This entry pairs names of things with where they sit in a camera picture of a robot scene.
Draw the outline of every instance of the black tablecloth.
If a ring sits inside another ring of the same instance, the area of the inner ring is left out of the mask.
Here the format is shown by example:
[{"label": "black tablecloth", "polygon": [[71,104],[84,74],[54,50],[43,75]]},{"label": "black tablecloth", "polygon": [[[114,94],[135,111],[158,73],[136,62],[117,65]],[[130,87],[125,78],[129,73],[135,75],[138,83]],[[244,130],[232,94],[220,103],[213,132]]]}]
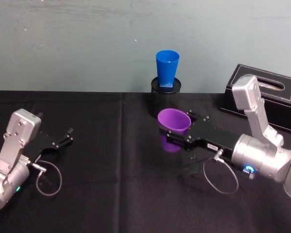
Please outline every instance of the black tablecloth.
[{"label": "black tablecloth", "polygon": [[[192,158],[211,154],[163,151],[157,122],[147,112],[148,95],[0,92],[0,149],[11,113],[19,108],[43,112],[41,129],[53,136],[75,130],[73,145],[57,164],[60,193],[45,198],[29,179],[0,211],[0,233],[291,233],[291,199],[280,183],[237,173],[240,188],[226,196],[202,174],[179,178]],[[220,97],[179,94],[178,100],[181,108],[210,116],[218,128],[250,135],[245,119],[218,110]],[[291,135],[283,135],[291,149]],[[224,167],[208,162],[207,171],[222,189],[233,188]]]}]

